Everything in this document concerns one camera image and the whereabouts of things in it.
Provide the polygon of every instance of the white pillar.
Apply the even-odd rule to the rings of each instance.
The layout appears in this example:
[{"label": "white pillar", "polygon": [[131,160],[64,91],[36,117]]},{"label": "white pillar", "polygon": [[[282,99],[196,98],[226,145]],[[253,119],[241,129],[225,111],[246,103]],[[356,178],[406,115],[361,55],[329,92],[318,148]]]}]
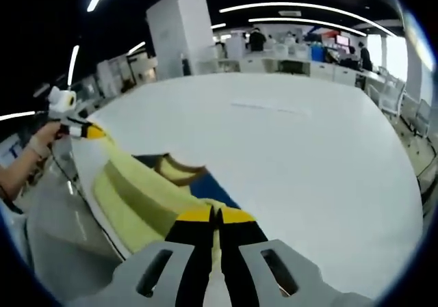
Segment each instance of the white pillar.
[{"label": "white pillar", "polygon": [[420,100],[425,100],[430,106],[433,103],[433,77],[432,72],[422,63],[422,85],[420,89]]},{"label": "white pillar", "polygon": [[422,91],[422,61],[418,57],[415,47],[406,39],[408,51],[408,78],[406,80],[407,94],[416,101],[420,101]]},{"label": "white pillar", "polygon": [[387,36],[382,36],[382,67],[388,69],[388,39]]},{"label": "white pillar", "polygon": [[101,80],[103,95],[105,95],[106,98],[119,95],[108,61],[97,64],[97,75]]},{"label": "white pillar", "polygon": [[161,0],[146,11],[159,80],[183,76],[181,56],[193,75],[198,63],[214,57],[213,31],[207,0]]}]

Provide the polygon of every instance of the white table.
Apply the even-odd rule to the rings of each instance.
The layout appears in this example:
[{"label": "white table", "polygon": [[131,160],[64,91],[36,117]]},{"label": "white table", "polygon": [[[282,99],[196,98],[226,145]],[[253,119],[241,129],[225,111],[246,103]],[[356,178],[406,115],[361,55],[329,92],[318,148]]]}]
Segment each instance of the white table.
[{"label": "white table", "polygon": [[376,74],[375,72],[371,72],[371,71],[356,71],[358,75],[360,76],[364,76],[367,77],[369,79],[373,79],[375,81],[378,81],[379,83],[385,83],[386,78],[384,76],[380,76],[378,74]]},{"label": "white table", "polygon": [[[312,260],[340,291],[378,297],[422,234],[409,158],[360,90],[277,74],[184,77],[121,96],[90,120],[131,154],[207,165],[268,238]],[[90,193],[105,156],[86,140],[73,153],[94,215],[120,247]]]}]

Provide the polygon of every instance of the bracelet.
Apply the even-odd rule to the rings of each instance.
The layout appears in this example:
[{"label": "bracelet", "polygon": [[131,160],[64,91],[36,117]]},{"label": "bracelet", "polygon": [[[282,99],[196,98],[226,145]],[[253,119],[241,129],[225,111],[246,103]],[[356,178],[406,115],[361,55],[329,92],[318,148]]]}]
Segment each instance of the bracelet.
[{"label": "bracelet", "polygon": [[32,136],[27,146],[29,146],[42,159],[46,159],[50,155],[50,149],[44,144],[41,144],[40,140],[35,135]]}]

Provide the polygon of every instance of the yellow foam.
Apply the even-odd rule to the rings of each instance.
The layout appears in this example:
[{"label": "yellow foam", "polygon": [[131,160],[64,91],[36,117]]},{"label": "yellow foam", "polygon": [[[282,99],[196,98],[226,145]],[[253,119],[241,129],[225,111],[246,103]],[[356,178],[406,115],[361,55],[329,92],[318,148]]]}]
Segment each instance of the yellow foam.
[{"label": "yellow foam", "polygon": [[103,213],[130,252],[136,253],[150,242],[164,240],[118,196],[104,172],[95,178],[93,189]]},{"label": "yellow foam", "polygon": [[165,177],[169,178],[171,181],[177,179],[185,179],[193,176],[193,173],[191,172],[184,172],[183,170],[179,170],[172,167],[169,161],[167,161],[165,158],[163,158],[161,163],[161,172]]},{"label": "yellow foam", "polygon": [[[215,212],[225,205],[212,199],[198,199],[177,187],[130,154],[103,139],[109,161],[94,180],[94,196],[125,247],[135,253],[156,240],[164,240],[182,213],[212,205]],[[219,265],[218,231],[211,251]]]}]

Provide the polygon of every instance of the blue cloth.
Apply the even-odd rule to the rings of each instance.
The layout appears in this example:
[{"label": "blue cloth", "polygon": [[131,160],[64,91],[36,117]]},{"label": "blue cloth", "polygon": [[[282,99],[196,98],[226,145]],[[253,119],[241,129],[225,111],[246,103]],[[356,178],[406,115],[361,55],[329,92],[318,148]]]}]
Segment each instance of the blue cloth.
[{"label": "blue cloth", "polygon": [[[162,155],[138,155],[133,156],[139,162],[149,168],[154,168],[157,165]],[[198,199],[210,198],[224,203],[231,208],[240,209],[239,205],[234,202],[228,193],[219,185],[214,177],[206,172],[204,175],[195,178],[190,184],[190,193]]]}]

